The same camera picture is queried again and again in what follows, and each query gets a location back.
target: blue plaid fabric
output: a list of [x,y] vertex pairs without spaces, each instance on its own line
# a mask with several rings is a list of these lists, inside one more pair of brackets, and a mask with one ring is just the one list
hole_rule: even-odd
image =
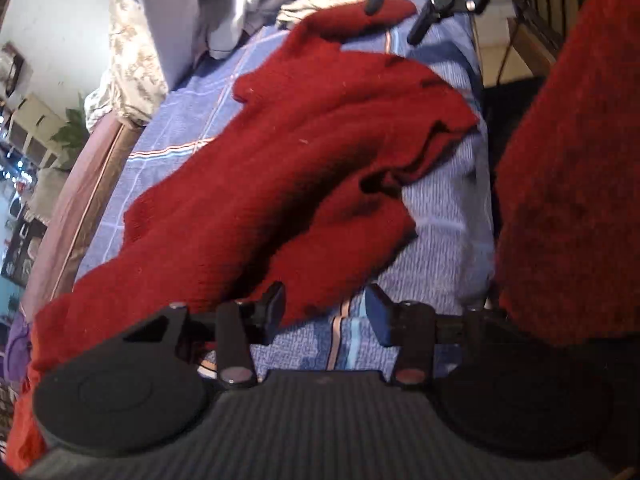
[[[412,1],[418,9],[425,3]],[[423,301],[439,313],[460,314],[463,304],[482,301],[493,273],[486,128],[478,104],[479,65],[467,16],[435,25],[415,48],[406,43],[414,19],[357,38],[344,49],[391,52],[428,65],[460,91],[478,115],[479,126],[465,137],[450,160],[404,188],[402,198],[415,219],[418,237],[375,281],[395,301]],[[264,27],[227,60],[204,60],[167,96],[127,160],[78,278],[118,253],[122,217],[129,205],[215,138],[240,111],[241,105],[231,98],[234,82],[256,69],[281,45],[285,35],[274,27]],[[336,306],[327,316],[286,329],[269,347],[252,351],[260,375],[269,368],[377,368],[388,375],[396,358],[395,349],[377,343],[362,294]],[[436,374],[447,373],[459,358],[456,347],[439,348]],[[207,359],[213,363],[215,357],[212,354]]]

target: round black disc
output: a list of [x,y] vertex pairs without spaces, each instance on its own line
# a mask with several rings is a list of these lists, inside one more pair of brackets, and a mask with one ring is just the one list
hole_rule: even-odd
[[205,404],[192,367],[154,345],[128,344],[46,375],[34,396],[34,414],[50,444],[117,456],[179,434]]
[[452,428],[511,456],[549,458],[584,448],[609,418],[609,389],[580,364],[521,354],[462,365],[442,380]]

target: red garment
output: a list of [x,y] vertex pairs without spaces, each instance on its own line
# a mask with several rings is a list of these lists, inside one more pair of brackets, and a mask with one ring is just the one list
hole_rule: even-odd
[[[316,12],[234,86],[242,112],[216,140],[144,192],[120,253],[36,317],[41,374],[171,301],[193,311],[287,287],[285,322],[348,297],[414,233],[400,187],[424,176],[477,122],[462,96],[402,57],[341,52],[340,41],[411,16],[407,0]],[[44,451],[20,398],[8,462]]]
[[497,170],[497,275],[554,344],[640,330],[640,0],[587,0]]

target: white cabinet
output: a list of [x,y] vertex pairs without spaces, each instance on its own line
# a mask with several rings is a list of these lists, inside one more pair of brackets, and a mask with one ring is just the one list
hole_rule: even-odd
[[39,168],[56,168],[67,156],[51,137],[64,125],[46,104],[29,94],[14,111],[5,140]]

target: ribbed black surface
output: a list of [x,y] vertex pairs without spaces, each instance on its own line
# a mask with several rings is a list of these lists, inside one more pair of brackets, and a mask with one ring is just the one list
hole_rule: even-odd
[[26,477],[604,480],[610,474],[587,453],[525,462],[476,449],[443,425],[424,396],[386,386],[377,372],[275,370],[256,388],[223,394],[197,428],[161,449],[117,459],[55,450]]

